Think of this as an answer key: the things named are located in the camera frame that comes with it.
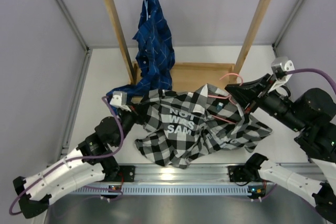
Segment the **pink wire hanger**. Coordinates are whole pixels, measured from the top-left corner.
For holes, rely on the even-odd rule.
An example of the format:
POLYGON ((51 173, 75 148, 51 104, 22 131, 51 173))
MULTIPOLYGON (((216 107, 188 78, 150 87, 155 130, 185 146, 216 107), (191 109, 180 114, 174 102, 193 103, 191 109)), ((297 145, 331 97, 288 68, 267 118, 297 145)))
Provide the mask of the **pink wire hanger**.
MULTIPOLYGON (((240 79, 240 83, 238 84, 239 86, 241 86, 244 83, 243 78, 239 74, 237 74, 237 73, 227 73, 227 74, 223 75, 222 77, 220 77, 219 80, 222 80, 222 79, 224 79, 224 78, 226 78, 228 76, 238 77, 240 79)), ((225 96, 225 97, 220 97, 220 96, 217 96, 217 95, 208 95, 208 97, 209 98, 215 98, 215 99, 221 99, 221 100, 228 100, 231 104, 236 105, 236 103, 233 101, 233 98, 232 98, 232 96, 230 94, 227 95, 227 96, 225 96)), ((216 119, 219 119, 221 121, 224 121, 226 123, 229 123, 229 124, 236 124, 235 122, 232 122, 232 121, 230 121, 228 119, 221 118, 219 116, 213 115, 213 117, 216 118, 216 119)))

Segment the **black white checkered shirt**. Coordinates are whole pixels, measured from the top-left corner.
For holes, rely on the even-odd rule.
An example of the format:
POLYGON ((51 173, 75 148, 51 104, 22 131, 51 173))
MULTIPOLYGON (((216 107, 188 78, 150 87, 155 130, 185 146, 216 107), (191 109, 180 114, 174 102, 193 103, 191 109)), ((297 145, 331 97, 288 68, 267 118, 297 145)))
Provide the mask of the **black white checkered shirt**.
POLYGON ((192 161, 218 151, 244 148, 252 152, 272 134, 269 126, 244 113, 234 99, 236 105, 208 95, 229 94, 211 84, 194 92, 149 91, 137 107, 143 129, 148 133, 145 138, 135 140, 138 151, 157 165, 186 169, 192 161))

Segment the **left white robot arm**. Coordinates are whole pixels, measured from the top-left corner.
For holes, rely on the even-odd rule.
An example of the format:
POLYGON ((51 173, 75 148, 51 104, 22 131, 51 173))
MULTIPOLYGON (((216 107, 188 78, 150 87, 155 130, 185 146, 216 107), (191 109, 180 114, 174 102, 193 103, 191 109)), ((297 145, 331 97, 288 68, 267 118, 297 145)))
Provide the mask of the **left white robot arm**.
POLYGON ((18 214, 34 218, 81 187, 117 179, 120 166, 114 156, 138 122, 136 112, 119 110, 116 116, 102 119, 92 134, 56 163, 36 175, 15 178, 13 203, 19 205, 18 214))

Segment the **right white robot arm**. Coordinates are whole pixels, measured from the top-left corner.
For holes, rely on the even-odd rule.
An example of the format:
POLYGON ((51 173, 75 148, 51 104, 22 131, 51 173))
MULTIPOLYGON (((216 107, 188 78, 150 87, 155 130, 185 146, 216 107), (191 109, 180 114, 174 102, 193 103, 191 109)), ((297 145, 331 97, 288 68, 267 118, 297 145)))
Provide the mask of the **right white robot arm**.
POLYGON ((244 84, 229 84, 226 91, 246 114, 257 108, 298 133, 294 141, 321 169, 319 181, 292 172, 255 153, 244 165, 230 169, 232 182, 273 182, 308 202, 328 222, 335 223, 335 103, 319 89, 306 91, 296 101, 277 92, 276 77, 266 74, 244 84))

